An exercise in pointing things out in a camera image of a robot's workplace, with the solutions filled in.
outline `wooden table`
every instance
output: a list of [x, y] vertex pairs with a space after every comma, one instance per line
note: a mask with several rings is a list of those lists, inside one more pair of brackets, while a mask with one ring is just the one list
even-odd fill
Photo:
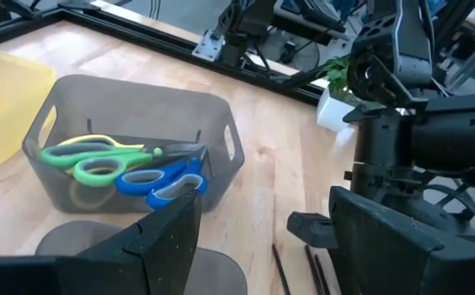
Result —
[[[182, 38], [200, 39], [123, 8], [98, 5]], [[276, 243], [292, 294], [315, 294], [303, 243], [287, 232], [287, 217], [293, 211], [328, 212], [328, 190], [346, 184], [342, 176], [351, 166], [353, 147], [349, 136], [318, 127], [313, 107], [64, 21], [2, 43], [0, 50], [50, 65], [59, 77], [97, 75], [226, 99], [246, 162], [224, 200], [202, 217], [199, 246], [230, 255], [247, 276], [249, 294], [265, 295], [283, 294], [270, 248]], [[21, 152], [0, 165], [0, 255], [31, 255], [42, 236], [70, 220], [127, 226], [140, 217], [61, 213]], [[337, 289], [330, 259], [320, 255], [330, 287]]]

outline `black plastic part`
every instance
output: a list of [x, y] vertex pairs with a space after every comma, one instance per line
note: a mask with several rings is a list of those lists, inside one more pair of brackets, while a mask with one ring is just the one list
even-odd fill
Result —
[[0, 294], [183, 295], [200, 219], [192, 191], [77, 256], [0, 257]]
[[402, 123], [404, 119], [398, 111], [391, 108], [374, 111], [360, 119], [357, 122], [355, 162], [387, 167], [412, 165], [408, 148], [410, 124]]
[[330, 44], [333, 37], [329, 34], [323, 34], [322, 30], [310, 28], [309, 26], [288, 18], [274, 15], [272, 25], [280, 30], [284, 30], [290, 34], [300, 36], [308, 40], [314, 40], [316, 43], [325, 46]]
[[35, 9], [35, 2], [31, 6], [26, 5], [19, 0], [0, 0], [0, 23], [11, 20], [11, 12], [24, 17], [25, 19], [34, 19], [39, 17]]
[[307, 21], [323, 25], [340, 33], [345, 33], [346, 29], [343, 22], [338, 22], [337, 19], [322, 13], [318, 5], [324, 5], [324, 3], [319, 2], [320, 0], [297, 0], [296, 4], [301, 9], [301, 16]]
[[475, 187], [475, 94], [430, 100], [417, 116], [412, 148], [417, 166]]
[[475, 243], [341, 187], [332, 187], [329, 207], [342, 294], [475, 294]]
[[232, 0], [219, 17], [216, 35], [223, 35], [225, 45], [219, 61], [227, 66], [241, 65], [247, 49], [261, 41], [274, 18], [275, 0]]
[[296, 51], [296, 44], [294, 42], [285, 42], [283, 45], [283, 53], [281, 53], [280, 61], [284, 64], [291, 63], [294, 60], [294, 52]]
[[287, 230], [312, 247], [337, 247], [333, 224], [321, 214], [293, 212], [288, 217]]

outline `scissor handle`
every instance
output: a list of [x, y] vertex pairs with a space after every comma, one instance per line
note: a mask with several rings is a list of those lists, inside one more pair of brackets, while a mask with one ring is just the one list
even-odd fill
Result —
[[147, 152], [132, 152], [109, 157], [95, 157], [79, 161], [74, 167], [74, 178], [81, 184], [105, 187], [115, 182], [130, 166], [152, 161]]
[[115, 186], [126, 195], [145, 196], [153, 189], [159, 189], [169, 184], [186, 168], [186, 161], [177, 161], [157, 169], [130, 171], [118, 177], [115, 180]]
[[201, 195], [208, 189], [208, 180], [201, 174], [201, 160], [198, 158], [192, 159], [190, 166], [173, 183], [151, 191], [147, 195], [147, 204], [154, 210], [160, 210], [193, 189]]
[[64, 142], [59, 143], [58, 145], [66, 145], [66, 144], [72, 144], [72, 143], [104, 143], [116, 148], [118, 147], [118, 148], [138, 148], [138, 149], [142, 149], [145, 146], [144, 144], [119, 143], [112, 137], [105, 134], [85, 134], [85, 135], [67, 139]]
[[72, 143], [44, 148], [39, 153], [39, 159], [57, 168], [71, 168], [84, 159], [128, 154], [137, 151], [139, 151], [137, 148], [117, 148], [104, 143]]

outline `chopstick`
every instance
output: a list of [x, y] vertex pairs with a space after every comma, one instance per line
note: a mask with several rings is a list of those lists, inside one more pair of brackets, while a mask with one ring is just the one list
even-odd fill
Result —
[[274, 253], [274, 259], [276, 260], [276, 266], [278, 267], [279, 276], [281, 277], [281, 283], [283, 284], [283, 290], [285, 295], [291, 295], [290, 289], [288, 288], [287, 277], [285, 276], [285, 271], [281, 264], [281, 259], [279, 259], [279, 252], [275, 244], [272, 244], [272, 252]]
[[323, 267], [321, 266], [321, 261], [319, 261], [318, 254], [314, 254], [314, 261], [316, 263], [316, 267], [318, 268], [319, 280], [321, 280], [321, 286], [325, 291], [325, 295], [330, 295], [330, 289], [328, 288], [327, 279], [325, 279], [325, 273], [323, 272]]
[[314, 286], [316, 287], [316, 293], [318, 295], [324, 295], [323, 288], [321, 287], [321, 282], [319, 281], [318, 271], [316, 270], [316, 265], [314, 264], [314, 259], [312, 258], [312, 252], [310, 251], [310, 246], [305, 245], [306, 259], [309, 261], [310, 272], [312, 273], [312, 280], [314, 281]]

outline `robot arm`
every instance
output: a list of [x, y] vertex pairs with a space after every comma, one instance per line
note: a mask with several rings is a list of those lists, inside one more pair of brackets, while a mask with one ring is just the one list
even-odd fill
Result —
[[348, 82], [366, 101], [407, 107], [406, 89], [432, 81], [433, 29], [427, 0], [368, 0], [369, 21], [354, 41]]
[[247, 49], [267, 34], [275, 0], [232, 0], [192, 54], [207, 61], [238, 67]]

